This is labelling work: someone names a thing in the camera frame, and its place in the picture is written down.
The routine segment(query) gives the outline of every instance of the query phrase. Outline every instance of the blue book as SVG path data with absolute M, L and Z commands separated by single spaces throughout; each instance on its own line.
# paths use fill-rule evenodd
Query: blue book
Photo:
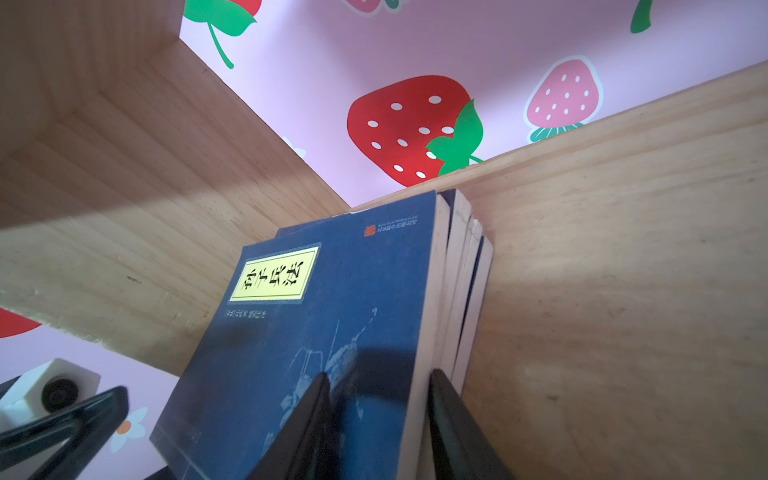
M 327 372 L 341 478 L 412 478 L 448 223 L 431 192 L 243 248 L 150 437 L 174 475 L 245 479 Z

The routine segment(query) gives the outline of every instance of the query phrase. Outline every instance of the book cover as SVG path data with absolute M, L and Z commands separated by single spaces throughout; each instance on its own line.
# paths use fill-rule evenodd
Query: book cover
M 446 333 L 450 330 L 449 317 L 452 314 L 452 304 L 454 302 L 454 298 L 464 298 L 464 293 L 466 293 L 457 293 L 455 289 L 457 287 L 460 269 L 465 262 L 466 252 L 464 250 L 468 248 L 468 246 L 465 245 L 465 240 L 472 237 L 474 230 L 472 229 L 472 226 L 468 227 L 469 221 L 472 218 L 472 204 L 469 203 L 462 192 L 452 188 L 450 190 L 439 192 L 439 195 L 448 204 L 450 215 L 449 237 L 445 252 L 445 273 L 443 277 L 443 290 L 440 303 L 439 327 L 438 335 L 435 339 L 435 351 L 438 354 L 435 356 L 435 362 L 433 366 L 435 368 L 442 368 L 450 372 L 450 370 L 453 368 L 453 360 L 455 358 L 456 348 L 458 347 L 458 332 L 461 329 L 461 326 L 459 325 L 453 328 L 455 331 L 455 338 L 453 340 L 455 341 L 449 340 L 449 345 L 446 345 Z M 355 215 L 357 213 L 358 212 L 352 212 L 343 215 Z M 290 235 L 301 230 L 316 228 L 317 226 L 323 225 L 335 218 L 336 217 L 323 218 L 320 220 L 314 220 L 309 223 L 301 223 L 299 225 L 292 225 L 291 227 L 283 227 L 277 231 L 275 238 L 285 237 L 286 235 Z M 477 235 L 475 235 L 474 241 L 475 243 L 479 242 Z M 472 275 L 471 265 L 465 267 L 465 270 L 466 271 L 462 271 L 462 274 L 466 276 L 466 279 L 464 282 L 462 282 L 462 285 L 466 285 L 468 287 L 469 278 Z M 461 322 L 463 320 L 463 316 L 458 318 L 458 316 L 461 316 L 460 312 L 454 313 L 454 316 L 457 316 L 454 321 Z
M 423 424 L 425 398 L 411 409 L 409 393 L 428 277 L 442 280 L 430 272 L 447 235 L 445 207 L 446 232 L 433 239 L 437 202 L 431 192 L 243 248 L 151 435 L 178 478 L 246 478 L 322 371 L 340 478 L 396 477 L 401 441 L 414 435 L 406 413 L 421 410 L 417 445 Z

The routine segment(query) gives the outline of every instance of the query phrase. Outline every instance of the strawberry pattern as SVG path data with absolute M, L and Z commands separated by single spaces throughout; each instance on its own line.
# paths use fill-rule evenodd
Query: strawberry pattern
M 363 16 L 375 15 L 379 10 L 385 9 L 390 13 L 399 12 L 400 8 L 408 0 L 342 0 L 353 12 Z
M 483 136 L 474 101 L 456 80 L 410 78 L 354 101 L 349 137 L 405 187 L 467 167 Z
M 768 58 L 766 0 L 186 3 L 181 40 L 350 205 Z
M 525 105 L 525 121 L 534 143 L 574 130 L 596 115 L 602 87 L 585 57 L 568 57 L 552 65 Z

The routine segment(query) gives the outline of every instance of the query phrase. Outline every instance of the wooden shelf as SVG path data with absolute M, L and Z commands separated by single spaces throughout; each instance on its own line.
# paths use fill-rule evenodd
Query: wooden shelf
M 178 39 L 184 0 L 0 4 L 0 161 Z
M 177 41 L 0 160 L 0 306 L 180 375 L 244 245 L 348 209 Z
M 457 187 L 496 254 L 464 400 L 519 478 L 765 478 L 768 63 Z

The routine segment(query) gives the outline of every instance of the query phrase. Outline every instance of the white flower pattern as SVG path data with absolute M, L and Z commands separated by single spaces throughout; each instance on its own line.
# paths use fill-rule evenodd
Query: white flower pattern
M 288 138 L 286 138 L 286 137 L 282 137 L 282 139 L 283 139 L 283 141 L 285 143 L 288 144 L 289 147 L 291 147 L 293 149 L 293 151 L 296 152 L 296 155 L 298 155 L 299 158 L 301 158 L 303 160 L 304 157 L 306 157 L 306 150 L 304 150 L 303 148 L 294 147 L 293 144 L 291 144 L 290 141 L 288 140 Z
M 147 407 L 131 413 L 112 435 L 112 441 L 109 449 L 112 453 L 117 453 L 123 448 L 128 439 L 140 439 L 147 434 L 147 430 L 140 424 L 141 420 L 147 415 Z

